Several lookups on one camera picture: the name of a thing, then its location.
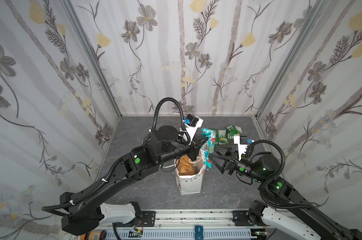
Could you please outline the teal snack packet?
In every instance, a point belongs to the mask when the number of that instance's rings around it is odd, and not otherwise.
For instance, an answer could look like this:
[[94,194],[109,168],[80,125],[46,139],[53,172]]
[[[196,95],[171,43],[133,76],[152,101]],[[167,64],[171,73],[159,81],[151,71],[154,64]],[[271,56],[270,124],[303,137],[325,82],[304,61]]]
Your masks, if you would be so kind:
[[209,158],[209,154],[213,153],[214,147],[216,144],[216,134],[214,130],[205,129],[202,130],[202,135],[204,137],[208,137],[207,141],[204,143],[204,145],[200,149],[201,158],[204,162],[204,164],[211,169],[212,167],[212,161]]

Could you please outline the brown snack packet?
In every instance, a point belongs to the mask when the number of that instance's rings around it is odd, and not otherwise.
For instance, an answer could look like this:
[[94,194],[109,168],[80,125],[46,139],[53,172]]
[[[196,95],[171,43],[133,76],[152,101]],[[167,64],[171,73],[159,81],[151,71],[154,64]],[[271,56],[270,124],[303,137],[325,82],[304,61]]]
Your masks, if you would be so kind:
[[198,173],[198,167],[194,165],[194,163],[190,160],[188,156],[181,157],[177,169],[180,176],[192,176]]

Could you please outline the green yellow snack packet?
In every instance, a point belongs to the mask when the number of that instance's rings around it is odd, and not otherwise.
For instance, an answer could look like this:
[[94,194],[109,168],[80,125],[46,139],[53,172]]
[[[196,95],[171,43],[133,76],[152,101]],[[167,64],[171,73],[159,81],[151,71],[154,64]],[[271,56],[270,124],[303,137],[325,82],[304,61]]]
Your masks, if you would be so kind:
[[226,127],[226,137],[228,139],[234,139],[234,136],[241,136],[242,128],[235,125],[230,125]]

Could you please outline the cartoon animal paper bag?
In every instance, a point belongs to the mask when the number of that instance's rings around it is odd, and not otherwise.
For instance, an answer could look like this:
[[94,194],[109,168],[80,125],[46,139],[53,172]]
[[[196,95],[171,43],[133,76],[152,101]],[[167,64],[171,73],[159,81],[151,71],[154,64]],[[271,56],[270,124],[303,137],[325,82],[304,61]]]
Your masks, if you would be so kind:
[[196,161],[193,163],[196,167],[198,167],[198,173],[196,175],[180,176],[177,169],[178,167],[175,170],[176,182],[182,196],[198,194],[201,192],[202,181],[206,170],[206,165],[201,158],[201,153],[199,153]]

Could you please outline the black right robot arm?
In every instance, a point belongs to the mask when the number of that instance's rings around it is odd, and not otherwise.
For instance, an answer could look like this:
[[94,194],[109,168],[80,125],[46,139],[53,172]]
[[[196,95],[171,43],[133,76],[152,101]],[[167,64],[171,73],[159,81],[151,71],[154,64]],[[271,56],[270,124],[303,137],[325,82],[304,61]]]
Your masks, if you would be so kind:
[[297,240],[362,240],[360,230],[332,220],[280,176],[285,155],[274,142],[255,141],[244,153],[240,146],[216,147],[209,157],[222,174],[247,177],[248,185],[259,184],[262,200],[254,201],[246,213],[252,225],[264,224]]

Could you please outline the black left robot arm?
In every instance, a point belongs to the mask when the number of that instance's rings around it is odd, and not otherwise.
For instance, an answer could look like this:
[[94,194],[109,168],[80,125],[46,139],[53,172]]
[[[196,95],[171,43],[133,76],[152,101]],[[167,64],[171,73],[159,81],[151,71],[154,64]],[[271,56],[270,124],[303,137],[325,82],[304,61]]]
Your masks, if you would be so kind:
[[[179,110],[181,126],[178,129],[173,126],[157,128],[161,106],[166,102],[174,103]],[[183,156],[195,161],[207,141],[206,137],[196,134],[202,123],[200,117],[185,116],[181,104],[174,98],[160,100],[150,132],[140,146],[118,158],[100,180],[80,192],[61,194],[60,204],[44,206],[42,211],[60,216],[62,230],[74,236],[91,232],[101,224],[121,223],[127,226],[139,222],[143,215],[138,203],[126,205],[133,215],[123,219],[118,212],[107,212],[105,201],[158,172],[168,161],[174,162]]]

